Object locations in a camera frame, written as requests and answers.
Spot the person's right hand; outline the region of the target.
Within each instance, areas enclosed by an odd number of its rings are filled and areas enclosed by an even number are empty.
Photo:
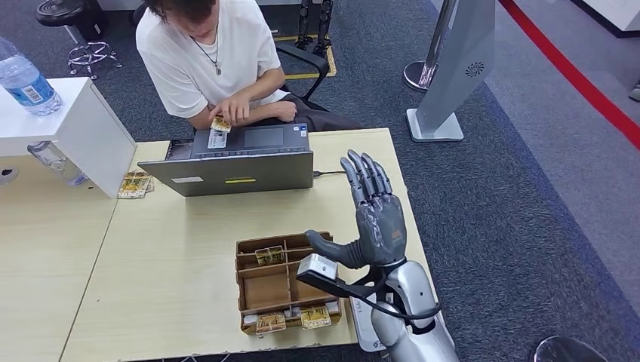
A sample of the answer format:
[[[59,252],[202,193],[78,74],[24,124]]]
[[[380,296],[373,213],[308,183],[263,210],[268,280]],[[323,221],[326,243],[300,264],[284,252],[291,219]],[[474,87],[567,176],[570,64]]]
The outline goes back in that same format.
[[[272,113],[280,121],[292,122],[297,114],[297,106],[291,101],[278,101],[272,104]]]

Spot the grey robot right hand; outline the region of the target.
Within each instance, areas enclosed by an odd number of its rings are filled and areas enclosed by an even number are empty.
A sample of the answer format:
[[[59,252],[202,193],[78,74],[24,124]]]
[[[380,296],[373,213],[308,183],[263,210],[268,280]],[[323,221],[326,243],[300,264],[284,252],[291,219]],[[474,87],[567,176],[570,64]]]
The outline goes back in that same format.
[[[340,164],[351,189],[359,237],[348,244],[336,244],[308,230],[305,236],[313,250],[350,269],[402,262],[408,242],[405,217],[383,166],[367,153],[352,149]]]

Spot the person's left hand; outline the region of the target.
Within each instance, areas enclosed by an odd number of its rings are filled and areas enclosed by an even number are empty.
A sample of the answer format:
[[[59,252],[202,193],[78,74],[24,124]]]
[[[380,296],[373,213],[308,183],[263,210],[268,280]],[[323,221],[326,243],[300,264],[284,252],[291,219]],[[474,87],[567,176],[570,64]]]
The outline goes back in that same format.
[[[250,123],[250,101],[251,98],[238,92],[231,97],[222,100],[210,113],[210,122],[222,115],[223,120],[233,126],[239,127]]]

